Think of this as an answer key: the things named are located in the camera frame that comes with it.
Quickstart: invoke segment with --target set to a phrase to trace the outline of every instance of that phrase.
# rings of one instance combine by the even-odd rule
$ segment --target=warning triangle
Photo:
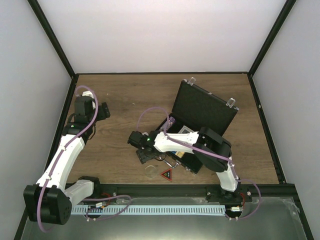
[[[160,175],[165,179],[169,180],[170,182],[172,182],[172,168],[169,168],[168,170],[163,171]]]

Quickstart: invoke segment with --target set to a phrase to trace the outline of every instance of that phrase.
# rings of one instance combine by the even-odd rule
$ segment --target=red triangular sign
[[[169,180],[170,182],[172,182],[172,168],[169,168],[168,170],[165,170],[160,175],[162,177],[164,177],[165,179]]]

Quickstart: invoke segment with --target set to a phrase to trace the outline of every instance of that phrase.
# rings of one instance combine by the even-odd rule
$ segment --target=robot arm
[[[81,177],[71,187],[66,188],[67,178],[79,153],[84,149],[89,137],[94,134],[96,122],[110,117],[108,106],[103,102],[98,107],[95,121],[81,136],[75,138],[67,147],[71,139],[84,130],[94,117],[96,104],[90,91],[85,91],[74,102],[74,113],[69,117],[62,131],[59,147],[46,169],[45,173],[34,185],[26,186],[23,197],[29,219],[37,221],[37,204],[42,187],[48,181],[41,204],[41,221],[51,224],[65,224],[71,208],[83,199],[92,196],[99,184],[95,177]]]
[[[184,145],[176,143],[170,139],[177,140]],[[165,152],[177,151],[194,154],[204,166],[216,172],[221,188],[228,192],[235,192],[238,187],[238,176],[232,171],[233,165],[219,158],[201,153],[190,147],[195,147],[206,152],[231,158],[231,144],[223,137],[207,127],[200,131],[186,134],[164,134],[163,131],[151,131],[149,135],[133,131],[128,139],[132,146],[142,149],[149,154],[161,154]]]

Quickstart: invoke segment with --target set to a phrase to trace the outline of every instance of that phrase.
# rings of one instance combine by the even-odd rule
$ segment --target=white perforated rail
[[[92,214],[113,215],[122,210],[123,205],[109,205],[106,208],[94,209]],[[72,208],[72,215],[84,215],[88,211],[87,205],[78,205]],[[224,216],[224,205],[131,205],[121,215],[205,215]]]

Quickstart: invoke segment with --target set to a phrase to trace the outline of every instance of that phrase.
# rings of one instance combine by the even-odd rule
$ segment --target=white wall
[[[43,173],[70,81],[28,2],[0,0],[0,239]]]
[[[285,0],[39,0],[76,73],[249,71]]]
[[[297,1],[254,75],[285,177],[320,239],[320,1]]]

